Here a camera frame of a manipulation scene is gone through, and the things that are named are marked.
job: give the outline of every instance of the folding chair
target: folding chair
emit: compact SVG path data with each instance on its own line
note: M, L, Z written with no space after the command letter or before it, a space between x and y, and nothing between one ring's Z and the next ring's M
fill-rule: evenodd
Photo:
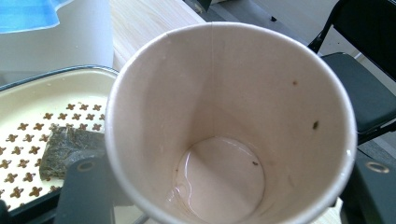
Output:
M396 80L396 1L340 0L323 30L308 45L318 53L333 27L393 81ZM340 78L351 100L358 129L358 144L396 131L396 96L352 56L323 56Z

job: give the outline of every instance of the blue plastic bag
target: blue plastic bag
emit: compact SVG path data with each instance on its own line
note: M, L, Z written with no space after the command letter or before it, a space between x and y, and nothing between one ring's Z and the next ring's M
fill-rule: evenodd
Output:
M51 28L56 11L73 0L0 0L0 34Z

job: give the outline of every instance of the cup bottom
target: cup bottom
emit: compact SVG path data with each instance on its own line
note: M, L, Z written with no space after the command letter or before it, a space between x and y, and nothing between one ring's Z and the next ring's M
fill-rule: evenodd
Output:
M262 165L235 139L211 137L194 144L176 172L174 201L204 223L241 222L262 201Z

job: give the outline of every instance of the chair backrest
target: chair backrest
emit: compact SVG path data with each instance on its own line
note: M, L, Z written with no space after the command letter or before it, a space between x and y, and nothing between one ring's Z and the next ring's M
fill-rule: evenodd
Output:
M395 0L340 0L322 31L323 39L331 25L396 81Z

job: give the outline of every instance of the cream plastic tray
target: cream plastic tray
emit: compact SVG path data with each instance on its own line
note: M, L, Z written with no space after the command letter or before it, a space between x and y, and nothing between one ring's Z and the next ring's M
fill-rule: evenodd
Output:
M8 210L59 188L38 172L51 124L105 131L105 110L117 73L81 66L0 88L0 199Z

